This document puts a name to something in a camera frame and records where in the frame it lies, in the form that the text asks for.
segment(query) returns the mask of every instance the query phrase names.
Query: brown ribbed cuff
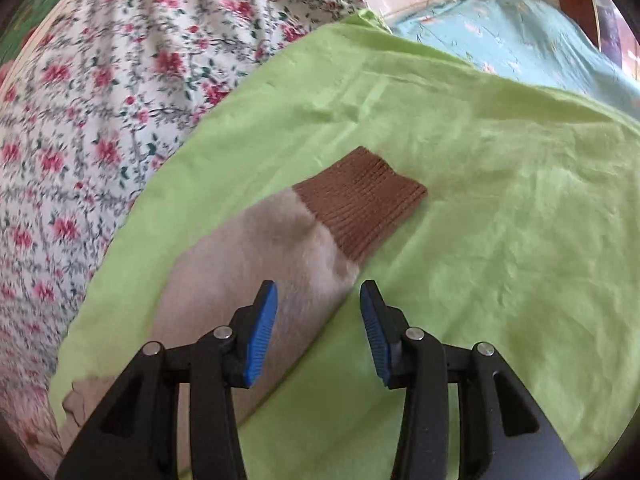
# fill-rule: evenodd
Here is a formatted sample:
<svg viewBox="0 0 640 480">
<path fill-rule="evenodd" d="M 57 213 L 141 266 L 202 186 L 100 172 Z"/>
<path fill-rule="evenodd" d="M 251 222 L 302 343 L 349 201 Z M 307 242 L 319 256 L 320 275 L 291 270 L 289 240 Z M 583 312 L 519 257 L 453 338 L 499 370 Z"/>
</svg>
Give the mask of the brown ribbed cuff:
<svg viewBox="0 0 640 480">
<path fill-rule="evenodd" d="M 293 189 L 345 256 L 359 264 L 427 194 L 422 184 L 398 175 L 362 146 Z"/>
</svg>

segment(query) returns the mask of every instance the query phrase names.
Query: beige cloth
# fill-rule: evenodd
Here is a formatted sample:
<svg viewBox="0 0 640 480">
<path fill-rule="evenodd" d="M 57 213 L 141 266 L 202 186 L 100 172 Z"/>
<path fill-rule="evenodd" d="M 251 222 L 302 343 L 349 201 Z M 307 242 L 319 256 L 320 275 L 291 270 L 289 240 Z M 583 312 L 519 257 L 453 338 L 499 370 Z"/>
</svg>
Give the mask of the beige cloth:
<svg viewBox="0 0 640 480">
<path fill-rule="evenodd" d="M 358 148 L 312 179 L 287 188 L 201 238 L 176 261 L 154 318 L 151 340 L 190 344 L 252 304 L 262 280 L 278 287 L 278 313 L 261 377 L 233 389 L 245 418 L 292 369 L 354 285 L 360 263 L 424 197 Z M 64 402 L 65 451 L 113 383 L 76 381 Z M 188 385 L 178 402 L 178 466 L 189 463 Z"/>
</svg>

